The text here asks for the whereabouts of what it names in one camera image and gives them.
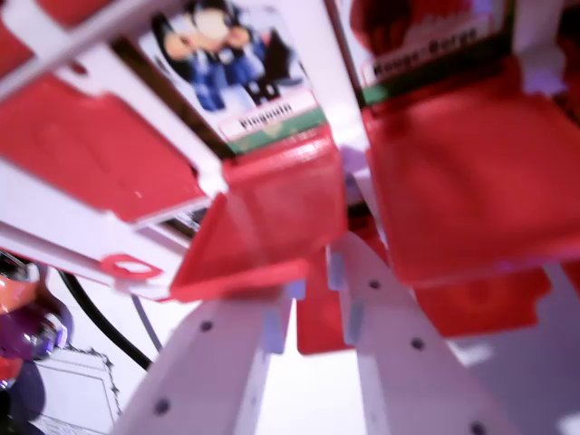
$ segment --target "character card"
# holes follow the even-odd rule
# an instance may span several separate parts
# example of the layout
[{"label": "character card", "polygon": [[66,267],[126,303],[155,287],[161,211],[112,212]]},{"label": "character card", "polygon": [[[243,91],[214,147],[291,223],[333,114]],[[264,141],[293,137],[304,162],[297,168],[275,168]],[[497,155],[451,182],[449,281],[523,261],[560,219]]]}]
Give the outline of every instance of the character card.
[{"label": "character card", "polygon": [[151,17],[134,41],[235,153],[325,122],[272,6],[185,2]]}]

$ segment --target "green stripe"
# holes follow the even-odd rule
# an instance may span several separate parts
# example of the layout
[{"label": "green stripe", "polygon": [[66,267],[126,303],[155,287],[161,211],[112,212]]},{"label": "green stripe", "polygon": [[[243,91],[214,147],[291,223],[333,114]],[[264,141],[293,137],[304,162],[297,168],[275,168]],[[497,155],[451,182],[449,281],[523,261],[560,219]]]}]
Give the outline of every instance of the green stripe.
[{"label": "green stripe", "polygon": [[293,134],[300,133],[326,122],[324,113],[320,107],[301,113],[289,120],[269,125],[265,130],[248,134],[238,140],[233,140],[227,145],[236,154],[244,154],[251,150],[265,147],[266,145],[285,139]]}]

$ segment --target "screw hole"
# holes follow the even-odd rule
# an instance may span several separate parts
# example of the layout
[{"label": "screw hole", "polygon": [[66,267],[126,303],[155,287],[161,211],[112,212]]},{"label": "screw hole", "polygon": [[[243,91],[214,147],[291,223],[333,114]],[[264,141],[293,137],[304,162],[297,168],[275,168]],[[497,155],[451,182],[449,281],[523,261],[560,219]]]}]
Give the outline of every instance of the screw hole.
[{"label": "screw hole", "polygon": [[213,322],[210,322],[209,320],[204,320],[201,325],[199,326],[199,330],[202,333],[206,333],[208,331],[211,331],[211,328],[214,327]]},{"label": "screw hole", "polygon": [[486,435],[486,427],[479,421],[474,421],[471,423],[471,433],[473,435]]},{"label": "screw hole", "polygon": [[69,67],[71,68],[71,70],[78,75],[87,75],[89,72],[87,71],[87,69],[84,67],[84,65],[76,62],[76,61],[72,61],[69,64]]},{"label": "screw hole", "polygon": [[425,348],[425,342],[423,342],[421,338],[415,337],[411,340],[411,346],[418,351],[422,351]]},{"label": "screw hole", "polygon": [[164,415],[169,411],[169,399],[162,398],[155,403],[155,414]]}]

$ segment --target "white plastic beam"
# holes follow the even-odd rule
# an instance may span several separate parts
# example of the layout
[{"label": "white plastic beam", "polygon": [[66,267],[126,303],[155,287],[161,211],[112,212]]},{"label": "white plastic beam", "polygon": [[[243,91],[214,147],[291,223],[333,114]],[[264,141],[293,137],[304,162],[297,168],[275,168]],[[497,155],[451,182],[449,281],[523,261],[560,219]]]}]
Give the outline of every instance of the white plastic beam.
[{"label": "white plastic beam", "polygon": [[250,435],[291,300],[203,303],[178,327],[111,435]]}]

